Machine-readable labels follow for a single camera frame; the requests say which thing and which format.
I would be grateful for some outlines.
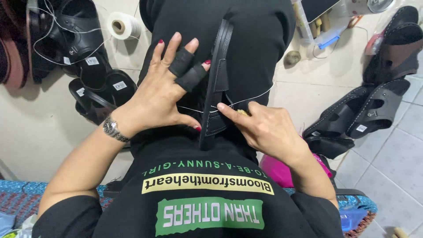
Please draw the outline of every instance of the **watch face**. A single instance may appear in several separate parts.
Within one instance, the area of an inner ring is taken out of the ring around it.
[[[114,130],[112,122],[105,122],[103,126],[103,130],[106,134],[111,134]]]

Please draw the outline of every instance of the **yellow label print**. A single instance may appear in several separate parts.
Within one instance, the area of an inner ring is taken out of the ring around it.
[[[178,189],[211,189],[271,194],[272,185],[264,180],[220,174],[167,174],[145,179],[142,194]]]

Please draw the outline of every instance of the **person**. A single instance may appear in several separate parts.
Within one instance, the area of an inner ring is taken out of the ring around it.
[[[201,117],[177,104],[201,91],[187,95],[168,70],[180,45],[208,71],[211,35],[227,17],[234,26],[228,77],[231,88],[239,84],[229,94],[247,99],[271,86],[295,21],[288,0],[215,2],[141,1],[152,44],[139,88],[60,166],[41,199],[33,237],[343,237],[329,178],[288,111],[266,106],[269,94],[249,102],[250,116],[219,103],[234,126],[216,135],[212,149],[199,150]],[[102,211],[96,187],[127,138],[134,162]],[[290,168],[293,195],[259,168],[256,151]]]

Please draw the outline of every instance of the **green label print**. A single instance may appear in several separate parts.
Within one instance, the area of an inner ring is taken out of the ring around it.
[[[197,228],[263,229],[263,201],[196,197],[158,203],[156,236],[184,233]]]

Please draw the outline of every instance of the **black shirt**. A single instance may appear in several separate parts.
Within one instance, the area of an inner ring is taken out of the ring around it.
[[[93,197],[68,198],[39,218],[33,237],[343,237],[330,201],[290,197],[235,149],[159,147],[133,150],[145,159],[104,212]]]

